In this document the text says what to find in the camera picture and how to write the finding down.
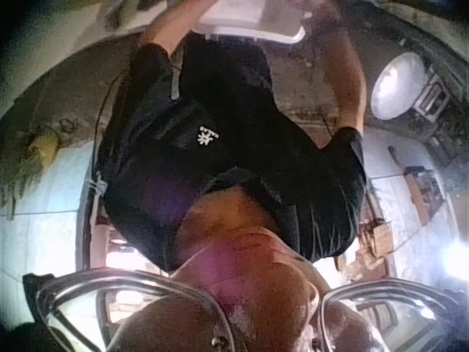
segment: shirt sleeve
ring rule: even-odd
[[[114,101],[98,153],[102,173],[113,173],[121,159],[158,116],[171,105],[172,68],[156,44],[141,47],[131,58]]]
[[[322,149],[344,195],[346,214],[350,223],[348,238],[342,238],[341,246],[331,256],[345,252],[358,232],[361,207],[366,191],[366,174],[363,167],[362,137],[354,128],[341,128],[327,146]]]

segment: light fixture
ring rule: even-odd
[[[444,251],[443,263],[448,274],[469,281],[469,247],[453,242]]]
[[[381,71],[372,89],[371,107],[375,117],[390,120],[405,113],[417,100],[428,81],[419,55],[403,53]]]

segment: round light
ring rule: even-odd
[[[424,62],[419,55],[399,55],[385,67],[373,87],[373,115],[390,120],[405,113],[420,95],[426,81]]]

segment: cable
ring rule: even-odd
[[[309,74],[308,74],[308,80],[309,80],[309,83],[310,85],[313,85],[314,82],[313,82],[313,75],[315,73],[315,70],[316,70],[316,58],[317,58],[317,55],[316,55],[316,50],[314,50],[314,48],[312,49],[312,61],[309,62],[310,66],[309,66]],[[317,97],[317,92],[315,89],[313,89],[313,92],[314,92],[314,105],[316,106],[316,110],[317,110],[317,113],[321,116],[321,119],[322,121],[324,122],[324,125],[325,127],[327,128],[328,130],[328,133],[329,133],[329,136],[332,137],[333,136],[333,133],[332,131],[330,130],[330,127],[329,127],[329,124],[327,122],[327,120],[325,119],[325,114],[324,114],[324,111],[322,110],[321,106],[318,106],[318,97]]]
[[[101,116],[103,115],[104,108],[106,106],[106,103],[108,101],[109,95],[111,94],[111,90],[114,87],[115,83],[117,80],[120,78],[124,71],[119,72],[119,74],[111,81],[109,84],[108,91],[106,92],[106,95],[104,96],[103,102],[101,103],[100,110],[96,116],[96,123],[95,123],[95,136],[93,139],[93,151],[91,155],[91,179],[94,178],[95,176],[95,162],[96,162],[96,149],[97,149],[97,129],[99,128],[99,124],[101,121]]]

